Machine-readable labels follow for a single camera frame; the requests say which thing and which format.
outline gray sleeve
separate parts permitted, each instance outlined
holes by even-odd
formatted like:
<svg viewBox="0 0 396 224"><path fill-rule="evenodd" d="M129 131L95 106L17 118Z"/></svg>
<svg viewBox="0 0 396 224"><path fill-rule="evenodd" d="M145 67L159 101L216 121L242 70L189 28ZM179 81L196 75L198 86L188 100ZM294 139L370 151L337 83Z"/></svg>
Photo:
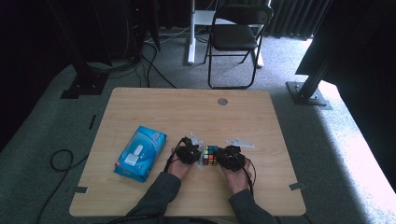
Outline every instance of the gray sleeve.
<svg viewBox="0 0 396 224"><path fill-rule="evenodd" d="M240 224L274 223L275 219L255 202L248 189L244 189L229 199L233 212Z"/></svg>
<svg viewBox="0 0 396 224"><path fill-rule="evenodd" d="M181 181L174 175L161 172L129 216L164 214L180 189Z"/></svg>

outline gray carpet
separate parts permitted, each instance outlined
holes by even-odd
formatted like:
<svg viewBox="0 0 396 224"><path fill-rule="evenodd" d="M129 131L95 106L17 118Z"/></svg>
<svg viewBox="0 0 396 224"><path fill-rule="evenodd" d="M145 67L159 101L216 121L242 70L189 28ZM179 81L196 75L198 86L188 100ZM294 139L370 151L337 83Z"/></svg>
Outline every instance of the gray carpet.
<svg viewBox="0 0 396 224"><path fill-rule="evenodd" d="M187 65L188 39L172 38L162 42L154 65L176 87L208 89L205 43L197 41L194 65ZM290 158L302 190L306 214L278 217L277 223L396 223L396 197L379 169L370 148L350 116L336 87L321 82L319 89L332 110L318 106L295 105L286 81L305 81L294 73L309 46L309 41L267 37L263 41L264 67L258 70L250 90L269 91L284 134ZM143 54L151 60L153 48ZM243 64L218 58L214 78L219 83L242 84L252 71L250 61ZM50 167L51 155L63 148L74 153L75 164L86 156L99 128L111 91L116 87L146 87L143 74L149 65L138 64L130 71L110 74L101 95L82 95L78 99L60 99L76 73L66 67L55 77L36 104L29 118L0 154L0 223L35 223L42 206L64 172ZM150 87L172 88L153 69ZM69 158L56 157L57 167L66 167ZM112 217L71 217L73 198L70 189L78 184L85 162L68 172L64 182L49 201L39 223L99 223ZM212 217L219 223L232 219Z"/></svg>

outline cable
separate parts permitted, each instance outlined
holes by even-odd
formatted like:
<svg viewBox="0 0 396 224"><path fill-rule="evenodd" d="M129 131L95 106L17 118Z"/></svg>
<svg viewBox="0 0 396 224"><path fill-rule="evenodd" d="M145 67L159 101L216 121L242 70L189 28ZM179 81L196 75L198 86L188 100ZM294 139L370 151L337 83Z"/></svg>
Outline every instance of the cable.
<svg viewBox="0 0 396 224"><path fill-rule="evenodd" d="M166 41L168 41L168 40L170 40L170 39L172 39L172 38L175 38L175 37L178 36L178 35L182 35L182 34L183 34L186 30L188 30L188 29L190 29L190 26L187 27L187 28L185 28L184 30L180 31L179 33L177 33L177 34L175 34L175 35L169 36L167 39L161 41L160 43L165 43ZM146 40L145 42L146 42L146 43L152 44L153 42L151 42L151 40L152 40L152 38Z"/></svg>
<svg viewBox="0 0 396 224"><path fill-rule="evenodd" d="M128 63L122 64L117 67L110 67L110 68L99 68L95 67L92 65L88 65L93 72L98 72L98 73L112 73L112 72L123 72L123 71L128 71L131 68L135 68L136 65L138 64L138 59L129 59Z"/></svg>
<svg viewBox="0 0 396 224"><path fill-rule="evenodd" d="M146 81L146 85L147 85L147 83L148 83L148 80L147 80L147 77L146 77L146 66L145 66L145 64L144 63L142 63L142 65L143 65L143 78L145 79L145 81Z"/></svg>
<svg viewBox="0 0 396 224"><path fill-rule="evenodd" d="M205 44L207 43L207 39L204 39L204 38L201 38L201 37L198 37L198 36L196 36L195 39L198 40L201 43L205 43Z"/></svg>
<svg viewBox="0 0 396 224"><path fill-rule="evenodd" d="M143 62L141 63L142 67L143 67L143 74L145 71L145 65L143 64ZM134 72L136 73L136 76L139 78L139 87L142 87L142 77L139 75L139 73L137 73L137 69L134 70Z"/></svg>
<svg viewBox="0 0 396 224"><path fill-rule="evenodd" d="M177 89L177 87L174 85L174 84L172 84L172 82L170 82L155 66L154 66L154 64L153 64L153 62L154 62L154 60L155 60L155 58L157 57L157 49L154 47L154 46L152 46L152 45L150 45L150 44L148 44L148 43L145 43L146 45L149 45L150 47L152 47L153 49L154 49L154 57L153 57L153 59L152 59L152 61L150 62L149 61L149 59L147 59L143 54L141 54L141 56L142 56L142 58L144 59L144 60L146 60L148 63L149 63L149 68L148 68L148 75L147 75L147 84L148 84L148 88L149 88L149 70L151 69L151 67L153 67L157 72L158 72L158 74L167 82L167 83L169 83L169 85L171 85L173 88L175 88L175 89Z"/></svg>
<svg viewBox="0 0 396 224"><path fill-rule="evenodd" d="M67 154L69 154L70 156L70 162L67 165L66 168L58 168L55 166L55 164L53 163L55 156L57 156L58 154L62 153L62 152L66 152ZM73 159L74 159L74 155L73 152L70 151L69 149L60 149L58 151L56 151L55 153L52 154L52 156L50 157L49 160L49 165L50 167L57 171L57 172L64 172L64 176L62 177L61 181L58 183L58 185L56 186L55 190L51 193L51 195L48 197L48 199L46 200L46 202L44 203L43 207L40 210L40 213L38 214L37 220L35 221L36 224L38 224L40 222L40 218L44 213L44 210L46 209L48 203L50 202L50 200L52 199L53 195L56 193L56 191L58 191L59 187L62 185L62 183L64 182L67 174L69 173L69 171L71 171L72 169L76 168L78 165L80 165L82 162L84 162L85 160L87 160L88 155L86 155L84 158L82 158L79 162L77 162L76 164L73 165Z"/></svg>
<svg viewBox="0 0 396 224"><path fill-rule="evenodd" d="M306 220L308 220L308 222L309 222L310 224L313 224L313 222L312 222L311 219L306 215L306 213L304 214L304 217L306 218Z"/></svg>
<svg viewBox="0 0 396 224"><path fill-rule="evenodd" d="M254 165L253 165L253 163L251 162L250 159L246 159L246 160L248 160L248 161L250 162L251 166L253 167L254 181L252 182L250 176L248 175L248 171L247 171L247 170L245 169L245 167L242 165L241 161L237 159L235 153L233 153L232 150L230 150L230 152L231 152L231 153L233 154L233 156L236 158L236 160L238 161L239 165L242 167L242 170L243 170L243 171L245 172L245 174L247 175L247 183L248 183L248 186L249 186L249 189L250 189L250 194L251 194L252 197L254 197L253 187L254 187L254 184L256 183L256 168L254 167Z"/></svg>
<svg viewBox="0 0 396 224"><path fill-rule="evenodd" d="M280 218L279 217L275 217L276 218L276 221L277 222L279 222L280 224L282 224L282 222L280 221Z"/></svg>
<svg viewBox="0 0 396 224"><path fill-rule="evenodd" d="M172 162L180 160L180 158L177 158L177 159L175 159L174 161L172 161L172 159L173 159L175 153L178 151L178 147L180 146L180 144L181 144L182 141L183 141L183 139L180 139L180 141L178 141L178 143L177 143L177 145L176 145L176 147L175 147L175 150L172 152L171 156L168 158L168 161L166 162L165 168L163 168L163 171L164 171L164 172L166 172L166 173L168 172L169 165L170 165Z"/></svg>
<svg viewBox="0 0 396 224"><path fill-rule="evenodd" d="M132 74L133 72L136 72L136 70L137 70L137 68L138 68L138 66L141 64L141 62L140 63L138 63L135 67L134 67L134 69L133 70L131 70L131 71L128 71L128 72L126 72L126 73L124 73L124 74L122 74L122 75L119 75L119 76L109 76L108 78L109 79L111 79L111 78L120 78L120 77L126 77L126 76L128 76L128 75L130 75L130 74Z"/></svg>
<svg viewBox="0 0 396 224"><path fill-rule="evenodd" d="M125 223L127 221L136 221L136 220L141 220L141 219L150 219L150 218L159 218L159 217L163 217L163 214L120 217L120 218L117 218L117 219L107 222L107 224Z"/></svg>

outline wooden table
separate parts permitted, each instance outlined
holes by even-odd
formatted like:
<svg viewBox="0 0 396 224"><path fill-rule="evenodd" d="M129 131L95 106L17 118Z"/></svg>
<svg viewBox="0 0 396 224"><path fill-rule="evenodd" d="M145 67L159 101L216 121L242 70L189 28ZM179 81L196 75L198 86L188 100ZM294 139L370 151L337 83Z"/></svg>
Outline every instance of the wooden table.
<svg viewBox="0 0 396 224"><path fill-rule="evenodd" d="M220 105L218 99L226 99ZM167 143L147 182L114 174L114 163L139 125L167 134ZM75 193L70 214L77 217L123 216L134 207L166 164L172 147L184 136L226 147L240 138L255 147L242 153L256 167L256 203L274 216L305 212L289 153L271 97L265 91L116 88L79 181L87 193ZM225 178L218 166L195 165L171 202L166 216L234 216Z"/></svg>

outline tissue box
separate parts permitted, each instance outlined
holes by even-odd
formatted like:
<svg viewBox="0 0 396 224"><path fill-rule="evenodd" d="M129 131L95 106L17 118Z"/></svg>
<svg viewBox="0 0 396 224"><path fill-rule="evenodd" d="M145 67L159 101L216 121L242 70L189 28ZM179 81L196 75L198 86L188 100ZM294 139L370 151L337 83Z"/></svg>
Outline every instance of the tissue box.
<svg viewBox="0 0 396 224"><path fill-rule="evenodd" d="M166 142L166 134L139 126L117 160L114 173L145 182Z"/></svg>

